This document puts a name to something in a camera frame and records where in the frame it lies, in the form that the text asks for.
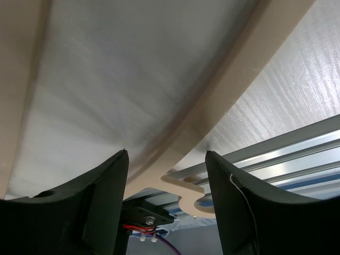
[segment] gray floor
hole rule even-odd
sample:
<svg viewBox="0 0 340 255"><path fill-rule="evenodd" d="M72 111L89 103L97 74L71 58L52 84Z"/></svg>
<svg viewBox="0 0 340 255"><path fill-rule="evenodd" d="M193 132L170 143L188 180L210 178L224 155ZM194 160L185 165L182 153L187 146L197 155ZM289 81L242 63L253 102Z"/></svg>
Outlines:
<svg viewBox="0 0 340 255"><path fill-rule="evenodd" d="M217 225L196 227L171 232L167 237L182 255L223 255ZM150 240L141 242L138 238L130 238L126 255L173 255L164 244Z"/></svg>

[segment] bolt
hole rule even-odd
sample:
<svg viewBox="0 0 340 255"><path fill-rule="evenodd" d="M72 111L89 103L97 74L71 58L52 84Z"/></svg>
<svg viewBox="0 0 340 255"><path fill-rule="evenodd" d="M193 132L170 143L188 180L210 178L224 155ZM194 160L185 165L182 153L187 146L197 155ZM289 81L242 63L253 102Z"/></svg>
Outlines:
<svg viewBox="0 0 340 255"><path fill-rule="evenodd" d="M154 222L155 222L155 217L152 217L152 216L146 216L145 217L145 224L147 224L147 225L149 225L149 226L151 226L151 225L153 225L154 224Z"/></svg>

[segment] glossy white surface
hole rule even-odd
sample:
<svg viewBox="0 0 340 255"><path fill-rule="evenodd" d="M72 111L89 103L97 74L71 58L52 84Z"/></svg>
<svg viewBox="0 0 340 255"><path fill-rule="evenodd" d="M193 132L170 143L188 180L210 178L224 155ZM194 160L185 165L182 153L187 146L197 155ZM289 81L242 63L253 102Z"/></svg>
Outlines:
<svg viewBox="0 0 340 255"><path fill-rule="evenodd" d="M340 1L318 0L261 74L175 169L340 114ZM281 174L276 169L270 176Z"/></svg>
<svg viewBox="0 0 340 255"><path fill-rule="evenodd" d="M133 162L192 99L253 2L53 1L8 197L60 185L123 148Z"/></svg>

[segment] purple cable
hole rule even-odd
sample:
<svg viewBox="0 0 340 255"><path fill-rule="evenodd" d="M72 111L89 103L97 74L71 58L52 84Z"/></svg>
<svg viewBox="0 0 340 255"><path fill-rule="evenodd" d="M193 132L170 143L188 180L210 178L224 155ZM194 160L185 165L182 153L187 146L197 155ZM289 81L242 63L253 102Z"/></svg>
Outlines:
<svg viewBox="0 0 340 255"><path fill-rule="evenodd" d="M175 246L173 246L168 240L166 240L165 238L161 237L160 235L156 235L156 239L159 239L161 242L163 242L165 245L167 245L171 250L173 250L173 252L175 252L175 254L177 255L181 255L181 253L179 252L178 249L176 249Z"/></svg>

